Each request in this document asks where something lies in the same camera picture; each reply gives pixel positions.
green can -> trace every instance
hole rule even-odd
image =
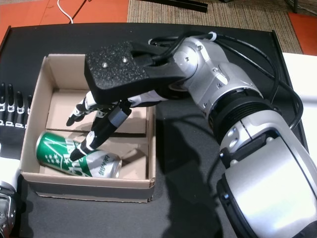
[[[95,150],[77,161],[70,160],[71,152],[80,143],[50,132],[42,132],[35,148],[40,164],[69,175],[98,178],[117,178],[121,159],[113,153]]]

robot finger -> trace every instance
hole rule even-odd
[[[131,103],[125,101],[116,105],[107,115],[96,123],[85,140],[70,154],[70,159],[76,161],[103,144],[129,117]]]
[[[85,115],[98,110],[98,108],[100,108],[100,105],[95,102],[92,93],[89,91],[85,98],[75,106],[75,109],[69,116],[66,125],[71,126],[76,121],[81,121]]]

carpet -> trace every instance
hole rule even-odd
[[[283,0],[207,1],[207,13],[158,3],[130,0],[128,22],[174,23],[275,30],[283,52],[302,54],[292,23],[290,7]]]

robot fingertip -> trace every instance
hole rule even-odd
[[[67,120],[67,122],[66,122],[66,126],[71,126],[71,125],[73,125],[74,123],[75,123],[75,120],[72,119],[72,118],[69,118],[69,119]]]
[[[70,160],[71,161],[76,161],[79,160],[80,158],[82,158],[83,156],[85,156],[83,153],[81,153],[77,148],[73,150],[73,152],[71,152],[70,154]]]

black tabletop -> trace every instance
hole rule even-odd
[[[248,41],[268,54],[289,83],[281,52],[272,32],[170,24],[74,24],[12,28],[0,62],[0,81],[12,83],[26,97],[32,94],[44,56],[50,53],[84,54],[118,41],[147,42],[157,36],[187,30],[211,30]],[[229,45],[269,69],[264,59],[235,43]],[[266,96],[272,82],[232,53],[228,59],[241,66]],[[282,89],[275,103],[287,122],[294,104]],[[294,130],[305,144],[300,129]],[[37,196],[22,180],[25,204],[13,234],[23,238],[234,238],[217,200],[215,184],[224,172],[218,161],[219,145],[191,99],[157,106],[157,179],[148,204],[94,202]]]

